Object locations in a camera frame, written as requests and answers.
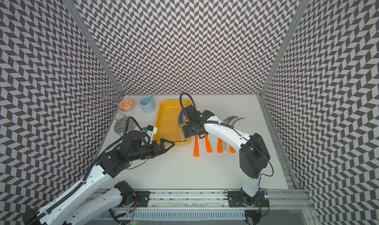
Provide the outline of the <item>grey sickle wooden handle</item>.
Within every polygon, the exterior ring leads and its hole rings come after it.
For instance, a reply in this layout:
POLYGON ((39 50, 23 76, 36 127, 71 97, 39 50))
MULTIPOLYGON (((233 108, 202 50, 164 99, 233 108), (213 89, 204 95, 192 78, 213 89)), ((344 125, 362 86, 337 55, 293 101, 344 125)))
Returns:
POLYGON ((179 126, 179 135, 180 135, 180 141, 183 142, 185 138, 184 138, 183 128, 181 126, 179 126))

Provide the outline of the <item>blue sickle wooden handle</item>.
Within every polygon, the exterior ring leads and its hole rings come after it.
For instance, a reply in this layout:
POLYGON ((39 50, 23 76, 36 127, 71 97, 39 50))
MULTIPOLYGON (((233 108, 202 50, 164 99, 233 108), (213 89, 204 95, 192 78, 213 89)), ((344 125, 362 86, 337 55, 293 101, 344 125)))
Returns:
POLYGON ((178 124, 179 125, 182 125, 184 124, 184 111, 182 110, 179 114, 179 117, 178 117, 178 124))

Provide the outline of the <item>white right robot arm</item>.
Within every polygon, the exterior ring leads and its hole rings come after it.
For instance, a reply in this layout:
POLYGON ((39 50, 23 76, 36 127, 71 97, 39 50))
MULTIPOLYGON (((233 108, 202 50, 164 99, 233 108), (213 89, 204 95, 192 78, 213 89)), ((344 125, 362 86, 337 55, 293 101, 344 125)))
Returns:
POLYGON ((239 153, 239 166, 245 174, 240 189, 241 199, 248 207, 257 206, 261 199, 260 182, 270 163, 270 155, 261 135, 243 133, 220 120, 212 112, 198 111, 189 105, 182 108, 187 121, 183 126, 185 137, 212 134, 226 142, 239 153))

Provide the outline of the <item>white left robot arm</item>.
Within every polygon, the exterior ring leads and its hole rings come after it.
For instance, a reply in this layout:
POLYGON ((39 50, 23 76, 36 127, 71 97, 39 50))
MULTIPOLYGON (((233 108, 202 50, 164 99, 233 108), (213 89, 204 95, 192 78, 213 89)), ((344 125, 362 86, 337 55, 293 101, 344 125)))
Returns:
POLYGON ((90 165, 84 177, 66 192, 40 209, 31 209, 22 216, 26 225, 84 225, 97 215, 121 204, 136 206, 134 189, 121 181, 99 198, 85 201, 104 184, 128 169, 136 160, 153 159, 175 146, 160 139, 148 142, 139 131, 129 132, 104 150, 90 165))

